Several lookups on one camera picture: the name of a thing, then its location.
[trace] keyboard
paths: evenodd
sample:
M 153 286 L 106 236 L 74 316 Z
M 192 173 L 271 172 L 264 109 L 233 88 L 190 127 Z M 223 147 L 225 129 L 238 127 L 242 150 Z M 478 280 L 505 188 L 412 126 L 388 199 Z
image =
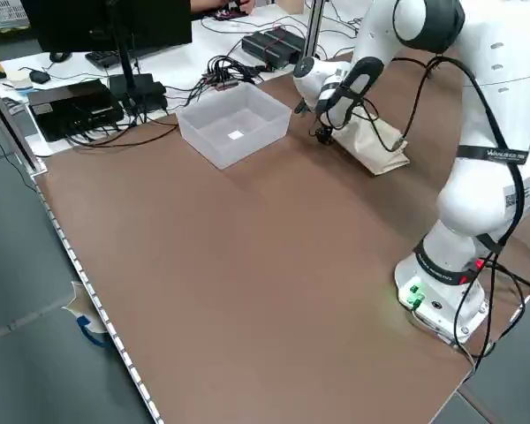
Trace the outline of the keyboard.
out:
M 157 51 L 160 51 L 161 48 L 150 48 L 150 49 L 136 49 L 135 51 L 130 51 L 130 59 L 141 58 Z M 93 51 L 87 53 L 85 58 L 96 66 L 100 70 L 110 69 L 114 66 L 120 64 L 120 55 L 117 51 Z

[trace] monitor stand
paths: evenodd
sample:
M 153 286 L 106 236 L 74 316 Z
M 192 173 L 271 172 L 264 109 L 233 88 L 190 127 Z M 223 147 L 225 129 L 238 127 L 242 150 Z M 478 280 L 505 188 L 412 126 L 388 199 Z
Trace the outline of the monitor stand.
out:
M 140 113 L 165 110 L 167 108 L 167 99 L 163 84 L 154 82 L 150 73 L 133 75 L 130 53 L 126 43 L 128 38 L 127 31 L 121 24 L 117 3 L 119 3 L 119 0 L 106 0 L 114 40 L 116 41 L 124 74 L 108 78 L 110 92 L 118 101 L 124 104 L 128 114 L 135 117 Z
M 133 85 L 129 87 L 125 75 L 113 75 L 108 79 L 110 92 L 125 109 L 133 115 L 167 109 L 165 87 L 153 81 L 153 75 L 142 73 L 133 75 Z

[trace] computer monitor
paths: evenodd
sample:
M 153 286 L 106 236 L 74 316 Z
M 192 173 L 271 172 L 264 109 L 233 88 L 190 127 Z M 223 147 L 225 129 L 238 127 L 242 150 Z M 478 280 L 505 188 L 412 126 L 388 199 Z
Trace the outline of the computer monitor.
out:
M 160 109 L 165 88 L 151 74 L 133 75 L 130 49 L 165 48 L 192 40 L 190 0 L 22 0 L 44 51 L 120 54 L 123 75 L 110 91 L 126 107 Z

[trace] brown tabletop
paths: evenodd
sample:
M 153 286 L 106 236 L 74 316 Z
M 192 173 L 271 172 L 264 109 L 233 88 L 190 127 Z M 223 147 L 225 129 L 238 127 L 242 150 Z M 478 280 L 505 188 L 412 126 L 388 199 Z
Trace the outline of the brown tabletop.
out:
M 392 64 L 369 96 L 398 128 L 420 76 Z M 436 72 L 411 165 L 376 178 L 298 116 L 225 171 L 179 132 L 48 159 L 39 186 L 165 422 L 432 419 L 469 366 L 409 322 L 392 272 L 436 220 L 460 133 L 458 83 L 448 66 Z M 290 76 L 260 87 L 299 101 Z M 163 131 L 142 125 L 118 142 Z M 530 217 L 503 263 L 530 278 Z M 496 334 L 518 304 L 505 280 L 497 291 Z

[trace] white table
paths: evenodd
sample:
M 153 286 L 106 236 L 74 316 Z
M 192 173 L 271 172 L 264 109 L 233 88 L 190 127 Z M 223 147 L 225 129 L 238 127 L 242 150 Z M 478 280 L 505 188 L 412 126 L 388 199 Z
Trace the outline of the white table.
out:
M 369 0 L 337 0 L 336 7 L 342 20 L 348 21 L 356 18 L 362 18 L 370 4 L 371 2 Z M 287 25 L 286 29 L 288 31 L 291 31 L 295 34 L 300 34 L 300 32 L 302 32 L 302 34 L 306 35 L 308 13 L 309 9 L 305 8 L 304 14 L 291 15 L 289 17 L 289 15 L 287 15 L 287 13 L 281 8 L 271 4 L 257 7 L 250 16 L 243 19 L 236 19 L 235 22 L 219 22 L 213 19 L 204 19 L 202 22 L 199 20 L 194 21 L 192 25 L 192 43 L 166 49 L 154 54 L 153 56 L 142 58 L 140 60 L 141 71 L 144 73 L 152 73 L 154 79 L 156 81 L 160 81 L 165 86 L 191 88 L 205 72 L 208 60 L 211 57 L 227 54 L 231 48 L 245 35 L 239 33 L 248 32 L 250 34 L 256 30 L 269 29 L 273 26 Z M 336 13 L 331 3 L 326 4 L 324 16 L 327 18 L 337 19 Z M 268 25 L 268 23 L 273 21 L 277 22 L 273 25 Z M 232 32 L 233 34 L 217 34 L 208 30 L 203 25 L 213 28 L 216 31 Z M 321 33 L 319 45 L 322 46 L 322 48 L 318 49 L 318 54 L 320 57 L 333 57 L 341 49 L 349 47 L 351 50 L 353 47 L 354 32 L 345 25 L 342 25 L 334 20 L 324 19 L 322 21 L 322 30 L 329 31 Z M 346 36 L 344 34 L 330 31 L 338 31 L 348 35 Z M 255 57 L 245 53 L 239 46 L 231 53 L 231 57 L 242 62 L 243 64 L 262 64 L 262 62 Z M 2 62 L 2 65 L 7 73 L 17 71 L 22 67 L 41 70 L 42 68 L 49 67 L 51 62 L 49 61 L 48 53 L 41 53 L 38 55 L 4 61 Z M 261 76 L 265 80 L 269 80 L 291 71 L 292 66 L 287 66 L 283 70 L 263 73 Z M 102 75 L 102 71 L 95 68 L 85 59 L 85 53 L 74 53 L 67 61 L 61 64 L 54 64 L 50 68 L 49 73 L 54 77 L 62 77 L 63 79 L 53 77 L 51 78 L 50 82 L 38 87 L 52 88 L 75 84 L 77 82 L 81 82 L 86 77 L 90 77 L 91 75 L 100 77 L 101 81 L 104 83 L 107 80 L 107 77 Z M 120 66 L 115 67 L 108 72 L 110 75 L 119 73 L 122 73 Z M 14 100 L 27 102 L 27 98 L 24 95 L 20 95 L 15 90 L 5 87 L 1 84 L 1 82 L 7 81 L 0 81 L 1 97 L 7 96 Z M 204 95 L 211 95 L 213 91 L 214 90 L 209 90 Z M 178 99 L 168 99 L 168 109 L 173 110 L 173 108 L 180 107 L 180 105 L 184 102 L 184 100 L 180 99 L 180 97 L 185 97 L 185 94 L 186 93 L 184 92 L 168 89 L 168 97 L 179 97 Z M 163 115 L 164 113 L 162 111 L 158 111 L 153 112 L 149 116 L 151 118 L 156 118 Z M 34 153 L 40 156 L 49 156 L 59 151 L 66 150 L 67 148 L 71 148 L 71 145 L 66 140 L 47 142 L 40 134 L 27 137 L 27 142 Z

